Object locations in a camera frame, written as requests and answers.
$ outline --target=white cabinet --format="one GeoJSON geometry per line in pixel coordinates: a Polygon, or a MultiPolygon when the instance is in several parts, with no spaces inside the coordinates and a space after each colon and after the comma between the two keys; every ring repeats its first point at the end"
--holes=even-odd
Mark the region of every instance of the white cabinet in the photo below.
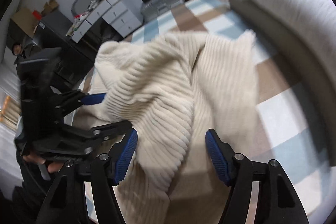
{"type": "Polygon", "coordinates": [[[127,11],[126,13],[122,14],[118,17],[115,21],[111,23],[111,26],[116,30],[119,30],[126,22],[130,21],[134,18],[134,15],[131,11],[127,11]]]}
{"type": "Polygon", "coordinates": [[[134,17],[130,21],[126,22],[120,29],[118,29],[117,32],[120,33],[122,37],[126,37],[141,25],[142,22],[140,22],[136,17],[134,17]]]}
{"type": "Polygon", "coordinates": [[[89,22],[83,20],[81,25],[79,25],[78,29],[73,32],[71,39],[78,43],[91,27],[92,25],[89,22]]]}
{"type": "Polygon", "coordinates": [[[102,0],[74,31],[71,39],[78,43],[99,18],[103,18],[122,37],[140,27],[143,21],[139,8],[132,0],[102,0]]]}
{"type": "Polygon", "coordinates": [[[106,14],[103,15],[103,20],[111,24],[118,16],[127,11],[127,7],[123,4],[122,1],[119,1],[114,6],[109,9],[106,14]]]}
{"type": "Polygon", "coordinates": [[[88,15],[86,20],[93,25],[100,17],[102,17],[109,9],[111,4],[106,0],[102,0],[98,6],[88,15]]]}

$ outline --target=black cabinet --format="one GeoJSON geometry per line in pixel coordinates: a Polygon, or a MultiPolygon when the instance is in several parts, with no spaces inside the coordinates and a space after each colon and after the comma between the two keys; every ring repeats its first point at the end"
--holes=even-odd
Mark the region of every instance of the black cabinet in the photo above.
{"type": "Polygon", "coordinates": [[[55,69],[58,80],[72,89],[83,80],[94,66],[97,47],[85,40],[73,42],[66,36],[72,22],[61,12],[54,11],[43,17],[35,31],[33,42],[41,48],[61,47],[60,62],[55,69]]]}

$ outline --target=checkered rug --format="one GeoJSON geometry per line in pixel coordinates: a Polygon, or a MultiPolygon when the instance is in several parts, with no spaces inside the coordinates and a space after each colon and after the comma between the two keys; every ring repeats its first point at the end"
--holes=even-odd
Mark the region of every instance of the checkered rug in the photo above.
{"type": "MultiPolygon", "coordinates": [[[[142,44],[167,31],[188,30],[236,39],[246,29],[253,28],[231,11],[228,3],[192,0],[149,22],[125,40],[142,44]]],[[[254,31],[257,42],[253,58],[259,75],[258,127],[252,152],[247,156],[261,162],[277,159],[292,181],[310,223],[323,223],[328,216],[326,208],[333,208],[336,203],[336,169],[329,167],[323,123],[299,75],[258,30],[254,31]]],[[[94,74],[88,74],[82,88],[89,90],[94,74]]],[[[254,220],[257,192],[254,184],[247,223],[254,220]]]]}

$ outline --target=white sweater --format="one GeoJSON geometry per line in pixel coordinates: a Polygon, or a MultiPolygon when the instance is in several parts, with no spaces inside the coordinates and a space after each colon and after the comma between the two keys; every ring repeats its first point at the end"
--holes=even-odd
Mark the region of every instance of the white sweater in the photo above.
{"type": "Polygon", "coordinates": [[[107,94],[83,107],[75,124],[127,119],[137,130],[136,153],[114,187],[127,224],[218,223],[228,188],[207,155],[205,133],[214,128],[234,151],[248,153],[257,100],[254,41],[251,31],[235,41],[174,32],[144,45],[100,47],[90,93],[107,94]]]}

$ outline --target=finger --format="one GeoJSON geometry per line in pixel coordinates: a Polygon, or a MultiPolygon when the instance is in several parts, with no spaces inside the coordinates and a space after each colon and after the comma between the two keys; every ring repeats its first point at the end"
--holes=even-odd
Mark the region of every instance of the finger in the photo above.
{"type": "Polygon", "coordinates": [[[44,164],[45,163],[45,159],[36,155],[35,152],[31,152],[28,156],[23,156],[23,159],[26,162],[33,162],[35,164],[44,164]]]}
{"type": "Polygon", "coordinates": [[[49,173],[55,173],[58,172],[63,166],[62,162],[52,162],[51,164],[49,164],[48,166],[48,172],[49,173]]]}

